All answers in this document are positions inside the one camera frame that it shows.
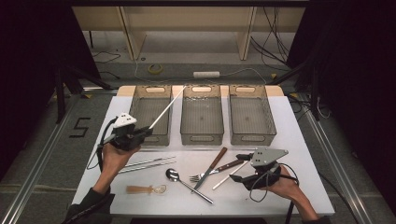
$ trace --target white table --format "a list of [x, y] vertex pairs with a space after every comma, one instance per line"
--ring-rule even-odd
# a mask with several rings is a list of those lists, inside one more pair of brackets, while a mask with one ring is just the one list
[[[115, 96], [107, 110], [102, 130], [98, 134], [97, 143], [100, 141], [102, 132], [108, 122], [121, 112], [129, 112], [132, 97]], [[332, 215], [334, 210], [329, 197], [323, 187], [317, 173], [317, 169], [309, 154], [300, 128], [293, 115], [290, 103], [285, 96], [269, 97], [269, 102], [276, 124], [277, 135], [268, 148], [286, 149], [289, 154], [278, 162], [284, 162], [291, 166], [300, 180], [300, 186], [309, 198], [320, 216]], [[190, 175], [204, 172], [210, 163], [216, 158], [222, 147], [228, 151], [219, 161], [218, 166], [234, 161], [237, 154], [248, 154], [256, 147], [240, 147], [230, 144], [229, 121], [228, 121], [228, 98], [222, 97], [222, 109], [224, 119], [224, 136], [221, 146], [182, 146], [180, 137], [181, 121], [181, 98], [175, 100], [172, 112], [171, 139], [168, 147], [142, 147], [134, 154], [129, 163], [147, 161], [167, 156], [176, 156], [166, 161], [176, 163], [153, 167], [145, 170], [120, 174], [111, 185], [112, 193], [116, 194], [111, 205], [111, 214], [128, 215], [131, 217], [266, 217], [285, 216], [290, 201], [280, 198], [268, 192], [261, 203], [255, 203], [249, 199], [249, 192], [240, 183], [231, 179], [220, 187], [212, 188], [227, 176], [234, 168], [217, 175], [211, 175], [200, 187], [200, 191], [214, 201], [208, 203], [178, 182], [171, 182], [165, 176], [168, 168], [174, 168], [180, 173], [181, 180], [192, 186], [195, 183], [189, 181]], [[82, 198], [96, 182], [99, 176], [99, 168], [86, 170], [81, 178], [73, 203], [80, 203]], [[246, 164], [236, 175], [242, 177], [253, 175], [254, 169]], [[125, 189], [128, 185], [157, 186], [167, 185], [167, 191], [163, 195], [157, 194], [127, 194]], [[264, 191], [254, 190], [253, 197], [259, 200]]]

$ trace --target hand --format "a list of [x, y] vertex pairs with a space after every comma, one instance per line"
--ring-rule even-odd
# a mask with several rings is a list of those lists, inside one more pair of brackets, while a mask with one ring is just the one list
[[[280, 165], [280, 168], [280, 173], [282, 175], [290, 176], [285, 166]], [[294, 180], [280, 177], [279, 180], [275, 182], [275, 184], [262, 189], [268, 189], [269, 191], [279, 195], [282, 198], [291, 200], [296, 205], [303, 221], [312, 221], [319, 219], [319, 216], [312, 207], [311, 202], [309, 202], [308, 198], [294, 182]]]
[[124, 151], [113, 147], [111, 144], [105, 144], [103, 147], [103, 171], [92, 189], [105, 194], [119, 171], [139, 149], [140, 146]]

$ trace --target fork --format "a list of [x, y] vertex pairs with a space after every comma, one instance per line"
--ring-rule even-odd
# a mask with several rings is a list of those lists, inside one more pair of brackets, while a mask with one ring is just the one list
[[[227, 164], [225, 164], [225, 165], [222, 165], [222, 166], [218, 167], [217, 169], [213, 170], [213, 171], [210, 172], [209, 174], [210, 174], [210, 175], [218, 174], [218, 173], [220, 173], [221, 171], [227, 170], [228, 168], [234, 167], [235, 165], [241, 164], [242, 162], [244, 162], [244, 161], [243, 161], [243, 160], [232, 161], [232, 162], [230, 162], [230, 163], [227, 163]], [[191, 181], [191, 182], [198, 182], [198, 181], [204, 176], [204, 174], [205, 174], [205, 173], [198, 174], [198, 175], [192, 175], [192, 176], [190, 176], [190, 181]]]

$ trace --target metal mesh basket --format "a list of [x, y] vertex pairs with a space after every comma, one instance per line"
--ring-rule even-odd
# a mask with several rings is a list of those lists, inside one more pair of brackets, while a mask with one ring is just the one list
[[232, 145], [271, 145], [276, 127], [265, 86], [230, 86], [230, 122]]
[[[172, 86], [136, 86], [130, 115], [137, 119], [136, 128], [150, 126], [172, 100]], [[171, 108], [158, 120], [152, 136], [146, 137], [144, 146], [168, 146]]]
[[221, 145], [224, 126], [219, 85], [186, 87], [180, 133], [183, 145]]

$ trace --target spoon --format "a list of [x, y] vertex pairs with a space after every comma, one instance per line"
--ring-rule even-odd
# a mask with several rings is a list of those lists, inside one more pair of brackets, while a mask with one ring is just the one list
[[197, 193], [199, 196], [201, 196], [202, 198], [204, 198], [205, 200], [207, 200], [209, 203], [213, 203], [213, 201], [211, 199], [209, 199], [208, 197], [206, 197], [203, 193], [201, 193], [200, 191], [194, 189], [193, 187], [191, 187], [190, 185], [184, 183], [181, 179], [180, 176], [178, 175], [178, 172], [174, 169], [167, 169], [166, 170], [166, 177], [168, 177], [170, 180], [177, 182], [179, 181], [180, 183], [182, 183], [184, 186], [186, 186], [187, 188], [189, 188], [190, 190], [194, 191], [195, 193]]
[[128, 193], [157, 193], [157, 194], [162, 194], [166, 191], [166, 185], [160, 185], [157, 187], [152, 187], [150, 185], [149, 187], [140, 187], [140, 186], [127, 186], [126, 191]]

